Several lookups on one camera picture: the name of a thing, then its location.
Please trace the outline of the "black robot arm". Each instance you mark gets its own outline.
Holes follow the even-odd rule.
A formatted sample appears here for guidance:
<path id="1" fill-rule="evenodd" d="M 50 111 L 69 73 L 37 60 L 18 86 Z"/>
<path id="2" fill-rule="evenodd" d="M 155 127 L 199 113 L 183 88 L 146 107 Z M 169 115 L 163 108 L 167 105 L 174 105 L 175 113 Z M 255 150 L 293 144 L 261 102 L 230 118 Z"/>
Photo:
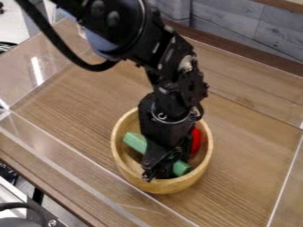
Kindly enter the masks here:
<path id="1" fill-rule="evenodd" d="M 50 0 L 85 28 L 93 50 L 105 58 L 86 62 L 30 0 L 17 0 L 29 17 L 62 54 L 82 68 L 102 72 L 123 60 L 143 67 L 153 92 L 138 105 L 141 132 L 146 140 L 142 178 L 182 176 L 199 145 L 195 123 L 205 116 L 202 101 L 209 84 L 199 69 L 193 45 L 167 26 L 161 11 L 147 0 Z"/>

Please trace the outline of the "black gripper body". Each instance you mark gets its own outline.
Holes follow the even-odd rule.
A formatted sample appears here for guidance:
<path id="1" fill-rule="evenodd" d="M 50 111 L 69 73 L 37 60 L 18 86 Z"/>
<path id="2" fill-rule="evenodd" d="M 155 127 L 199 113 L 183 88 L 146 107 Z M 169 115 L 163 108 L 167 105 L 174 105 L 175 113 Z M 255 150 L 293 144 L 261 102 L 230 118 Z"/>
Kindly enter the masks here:
<path id="1" fill-rule="evenodd" d="M 174 149 L 183 148 L 182 159 L 190 163 L 194 122 L 186 116 L 181 121 L 170 117 L 162 119 L 158 112 L 155 95 L 149 94 L 139 103 L 142 135 L 157 145 Z"/>

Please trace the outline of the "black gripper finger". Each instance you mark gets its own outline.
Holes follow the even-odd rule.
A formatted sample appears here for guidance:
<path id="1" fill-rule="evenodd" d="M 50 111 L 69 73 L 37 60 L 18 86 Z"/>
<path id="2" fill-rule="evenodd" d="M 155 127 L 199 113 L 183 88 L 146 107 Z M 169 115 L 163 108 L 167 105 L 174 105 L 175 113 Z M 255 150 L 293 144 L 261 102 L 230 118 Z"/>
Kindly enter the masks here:
<path id="1" fill-rule="evenodd" d="M 143 168 L 142 179 L 146 182 L 150 182 L 154 178 L 158 178 L 157 174 L 161 169 L 161 161 L 167 154 L 169 154 L 169 150 L 161 145 L 147 146 L 147 151 L 143 154 L 143 159 L 142 159 L 142 168 Z"/>
<path id="2" fill-rule="evenodd" d="M 183 149 L 181 147 L 171 150 L 161 161 L 161 169 L 157 177 L 161 179 L 182 176 L 186 172 L 186 162 L 182 160 Z"/>

